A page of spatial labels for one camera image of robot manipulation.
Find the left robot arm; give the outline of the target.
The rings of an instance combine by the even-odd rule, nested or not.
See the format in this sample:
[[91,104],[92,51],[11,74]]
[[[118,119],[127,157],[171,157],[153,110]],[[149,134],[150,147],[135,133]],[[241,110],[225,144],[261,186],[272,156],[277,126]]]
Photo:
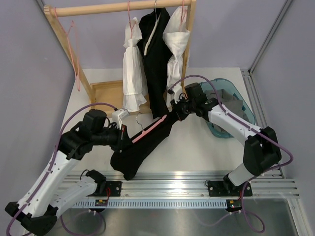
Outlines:
[[43,236],[56,224],[58,218],[86,196],[109,194],[106,177],[96,170],[88,171],[80,180],[57,195],[55,192],[68,173],[79,164],[94,146],[110,146],[120,150],[128,116],[126,109],[115,110],[112,123],[105,126],[107,114],[91,109],[82,121],[63,133],[49,163],[32,188],[17,202],[9,202],[5,211],[21,223],[29,234]]

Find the small black skirt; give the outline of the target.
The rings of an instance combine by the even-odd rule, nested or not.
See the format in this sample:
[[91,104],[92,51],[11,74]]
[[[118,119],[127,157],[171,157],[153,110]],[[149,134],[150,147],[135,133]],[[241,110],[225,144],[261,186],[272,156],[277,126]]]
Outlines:
[[125,180],[133,179],[142,162],[170,135],[173,124],[178,120],[175,111],[167,114],[161,124],[139,141],[131,143],[122,152],[114,152],[110,160],[111,167],[123,173]]

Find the grey pleated skirt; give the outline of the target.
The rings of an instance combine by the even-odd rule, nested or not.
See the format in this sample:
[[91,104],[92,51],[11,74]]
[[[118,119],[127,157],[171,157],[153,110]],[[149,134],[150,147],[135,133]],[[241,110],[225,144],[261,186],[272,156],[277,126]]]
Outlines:
[[[234,97],[233,95],[231,95],[224,89],[219,89],[217,90],[217,92],[218,92],[221,102],[223,103],[223,105],[227,107],[227,109],[229,109],[231,112],[238,115],[242,119],[249,121],[248,116],[245,114],[245,112],[242,109],[243,108],[242,100],[238,100],[236,97]],[[213,90],[206,90],[204,93],[206,94],[208,99],[217,98]],[[220,126],[216,124],[212,124],[212,126],[218,132],[227,133],[224,129],[222,129]]]

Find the pink clip hanger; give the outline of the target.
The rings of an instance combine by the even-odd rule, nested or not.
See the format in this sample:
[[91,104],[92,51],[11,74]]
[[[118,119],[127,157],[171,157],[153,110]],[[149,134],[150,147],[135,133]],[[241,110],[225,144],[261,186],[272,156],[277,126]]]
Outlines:
[[154,130],[158,125],[160,125],[162,122],[164,122],[164,120],[167,118],[167,115],[164,115],[163,117],[161,117],[160,119],[156,120],[154,123],[152,123],[151,126],[149,126],[148,128],[143,128],[143,125],[138,121],[138,116],[141,113],[138,113],[136,115],[136,122],[138,125],[141,126],[142,132],[139,136],[137,136],[136,138],[132,139],[133,143],[138,142],[140,139],[142,139],[143,137],[145,137],[147,134],[149,134],[152,130]]

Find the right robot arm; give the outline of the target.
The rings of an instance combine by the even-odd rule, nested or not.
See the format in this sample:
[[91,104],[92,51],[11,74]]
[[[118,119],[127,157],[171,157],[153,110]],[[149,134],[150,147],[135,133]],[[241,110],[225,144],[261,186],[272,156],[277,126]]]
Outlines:
[[277,136],[270,128],[260,128],[235,115],[223,105],[217,95],[203,91],[198,83],[185,88],[174,86],[168,90],[170,104],[180,119],[196,114],[231,134],[244,147],[243,162],[222,180],[219,189],[236,196],[244,183],[277,164],[282,156]]

